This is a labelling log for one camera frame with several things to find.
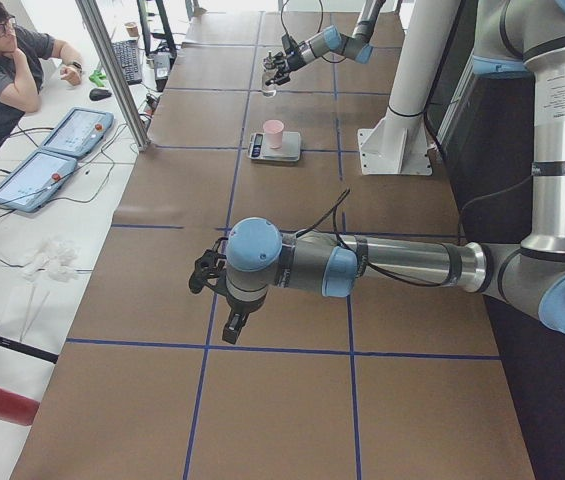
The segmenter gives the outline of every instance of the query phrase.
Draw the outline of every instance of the black mouse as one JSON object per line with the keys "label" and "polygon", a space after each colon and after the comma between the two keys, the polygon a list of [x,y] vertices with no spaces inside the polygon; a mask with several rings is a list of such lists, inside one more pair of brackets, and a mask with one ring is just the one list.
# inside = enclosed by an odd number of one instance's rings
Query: black mouse
{"label": "black mouse", "polygon": [[89,92],[89,98],[94,102],[98,100],[104,100],[105,98],[109,98],[111,96],[111,92],[109,92],[106,88],[94,88]]}

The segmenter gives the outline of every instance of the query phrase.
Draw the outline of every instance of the digital scale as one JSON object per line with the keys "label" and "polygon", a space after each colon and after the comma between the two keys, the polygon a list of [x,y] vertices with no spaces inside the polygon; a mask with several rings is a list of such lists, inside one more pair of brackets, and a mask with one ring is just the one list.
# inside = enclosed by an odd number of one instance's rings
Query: digital scale
{"label": "digital scale", "polygon": [[0,206],[30,213],[47,203],[113,125],[109,112],[75,107],[0,182]]}
{"label": "digital scale", "polygon": [[271,148],[263,133],[252,133],[248,157],[257,162],[295,163],[300,159],[302,137],[298,132],[284,132],[280,148]]}

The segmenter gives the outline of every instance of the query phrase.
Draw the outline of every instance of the person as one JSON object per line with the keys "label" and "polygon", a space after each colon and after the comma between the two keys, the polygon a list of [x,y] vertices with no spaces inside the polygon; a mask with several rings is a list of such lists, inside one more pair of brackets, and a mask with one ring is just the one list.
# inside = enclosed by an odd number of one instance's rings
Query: person
{"label": "person", "polygon": [[25,113],[40,108],[40,59],[51,57],[62,60],[60,78],[81,83],[80,53],[64,40],[20,27],[0,1],[0,145]]}

